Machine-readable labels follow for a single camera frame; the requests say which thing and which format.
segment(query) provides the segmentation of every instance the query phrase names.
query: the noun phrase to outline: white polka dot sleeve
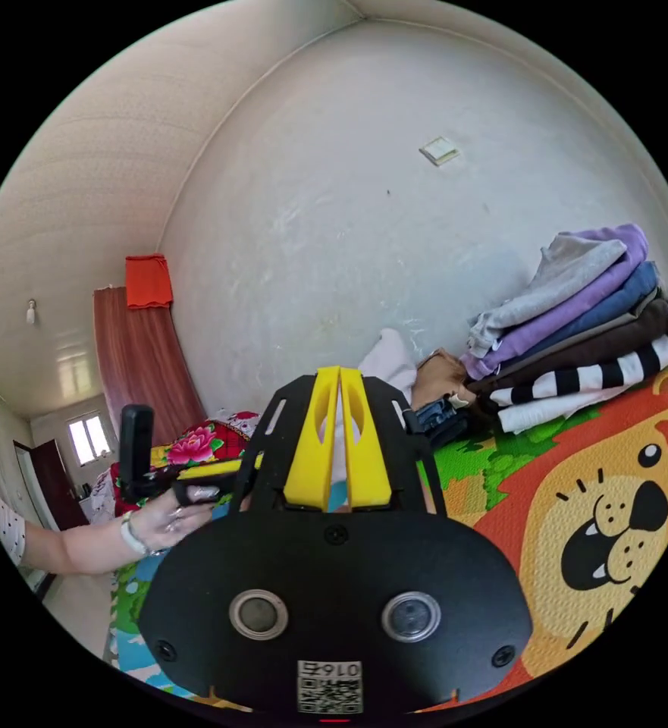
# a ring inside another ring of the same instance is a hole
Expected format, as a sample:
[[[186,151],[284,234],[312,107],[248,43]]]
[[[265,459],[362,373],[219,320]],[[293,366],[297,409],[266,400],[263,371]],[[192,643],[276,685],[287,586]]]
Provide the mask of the white polka dot sleeve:
[[[0,540],[15,566],[25,551],[25,519],[0,498]]]

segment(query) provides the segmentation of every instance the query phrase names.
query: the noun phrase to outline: lion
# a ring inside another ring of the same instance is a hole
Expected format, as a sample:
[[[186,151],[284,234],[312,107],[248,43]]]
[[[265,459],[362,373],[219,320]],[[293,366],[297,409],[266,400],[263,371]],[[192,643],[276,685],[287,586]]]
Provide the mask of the lion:
[[[503,482],[509,497],[475,524],[516,569],[533,620],[518,669],[495,692],[583,650],[664,552],[668,369],[557,441]]]

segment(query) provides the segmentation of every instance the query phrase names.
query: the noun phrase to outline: purple sweater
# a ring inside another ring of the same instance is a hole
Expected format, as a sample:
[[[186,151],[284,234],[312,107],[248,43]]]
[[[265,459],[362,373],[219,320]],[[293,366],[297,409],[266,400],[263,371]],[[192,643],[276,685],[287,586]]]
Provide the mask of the purple sweater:
[[[532,318],[525,324],[515,327],[482,358],[476,359],[470,352],[464,353],[460,360],[473,379],[483,379],[497,371],[503,362],[527,352],[531,347],[558,331],[562,326],[586,313],[597,303],[613,293],[629,278],[637,266],[647,259],[648,243],[642,229],[634,224],[619,227],[603,227],[598,230],[585,230],[578,233],[565,233],[587,240],[621,240],[626,251],[619,260],[611,265],[599,278],[582,288],[571,298],[555,306],[550,311]]]

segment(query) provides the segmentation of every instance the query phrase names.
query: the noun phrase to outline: dark wooden door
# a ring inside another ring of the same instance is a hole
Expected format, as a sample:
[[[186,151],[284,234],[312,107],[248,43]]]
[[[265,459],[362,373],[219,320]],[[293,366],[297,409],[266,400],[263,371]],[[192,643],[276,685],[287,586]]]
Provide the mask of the dark wooden door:
[[[40,489],[59,529],[65,531],[74,526],[87,525],[88,520],[76,500],[74,487],[63,464],[58,443],[50,440],[34,447],[30,451],[30,459],[33,461]]]

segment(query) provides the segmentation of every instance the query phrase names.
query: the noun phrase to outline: hand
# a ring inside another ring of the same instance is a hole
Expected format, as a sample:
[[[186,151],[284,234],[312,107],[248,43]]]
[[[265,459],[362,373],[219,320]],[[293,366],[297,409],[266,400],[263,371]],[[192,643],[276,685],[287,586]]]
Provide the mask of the hand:
[[[187,489],[187,497],[191,501],[203,501],[210,494],[209,488],[197,485]],[[212,503],[181,507],[170,488],[132,513],[130,525],[137,538],[150,551],[163,551],[204,526],[212,516],[213,507]]]

